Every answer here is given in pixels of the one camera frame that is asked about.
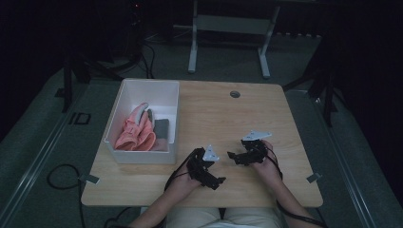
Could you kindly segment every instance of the beige shorts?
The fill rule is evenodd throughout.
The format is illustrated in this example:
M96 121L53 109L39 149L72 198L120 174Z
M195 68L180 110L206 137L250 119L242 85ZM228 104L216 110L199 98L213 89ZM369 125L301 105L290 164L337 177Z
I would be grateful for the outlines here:
M275 208L227 208L221 219L218 208L174 208L166 218L166 228L200 228L214 222L256 227L282 227Z

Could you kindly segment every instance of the dark background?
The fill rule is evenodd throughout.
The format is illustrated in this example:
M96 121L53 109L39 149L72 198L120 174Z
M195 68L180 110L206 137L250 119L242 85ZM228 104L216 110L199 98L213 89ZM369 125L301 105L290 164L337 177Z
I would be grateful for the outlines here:
M192 2L38 0L0 2L2 140L67 54L84 52L111 60L111 50L130 27L130 4L141 4L142 20L171 38L172 25L191 25ZM311 68L333 66L336 87L366 136L385 177L403 201L402 11L399 2L281 2L279 33L322 36ZM265 16L251 4L212 1L201 9L237 16Z

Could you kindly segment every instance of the wooden table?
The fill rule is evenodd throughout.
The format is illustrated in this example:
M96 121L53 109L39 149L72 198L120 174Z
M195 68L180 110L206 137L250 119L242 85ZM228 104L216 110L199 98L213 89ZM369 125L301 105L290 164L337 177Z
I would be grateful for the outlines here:
M82 203L91 206L147 206L162 192L166 181L194 148L213 145L221 159L210 167L215 177L226 177L217 189L196 189L179 206L265 207L275 202L251 167L235 165L227 151L244 153L240 139L250 130L270 131L267 138L278 157L284 182L305 207L322 204L297 127L281 86L180 81L180 117L177 164L118 164L100 142ZM240 97L232 98L231 91Z

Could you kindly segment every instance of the person's right hand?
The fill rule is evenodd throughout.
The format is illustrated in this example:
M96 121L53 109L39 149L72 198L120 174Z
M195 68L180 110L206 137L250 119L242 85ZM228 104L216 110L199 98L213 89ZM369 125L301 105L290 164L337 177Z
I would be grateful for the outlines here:
M277 161L276 156L270 151L270 150L273 151L273 145L265 140L261 141L268 148L267 156L276 162ZM265 158L262 163L255 162L251 163L250 166L252 166L257 171L261 179L269 186L274 186L274 184L282 182L281 176L276 168L276 165L273 164L273 162L268 160L267 158Z

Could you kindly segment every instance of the table leg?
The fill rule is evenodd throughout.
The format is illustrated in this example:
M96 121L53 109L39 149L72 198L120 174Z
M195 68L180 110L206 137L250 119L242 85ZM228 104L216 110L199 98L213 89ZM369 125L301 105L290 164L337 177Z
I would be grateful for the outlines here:
M261 47L258 48L261 73L263 75L263 78L266 78L266 79L270 77L269 66L267 65L267 59L266 59L266 51L267 51L267 48L269 47L270 39L272 38L272 35L273 35L273 30L276 25L278 13L279 13L279 7L276 7L273 12L272 19L270 20L269 28L267 29L267 32L265 34L264 43Z
M193 26L192 26L192 47L190 48L189 67L187 71L189 73L196 72L196 61L198 58L198 0L193 1Z

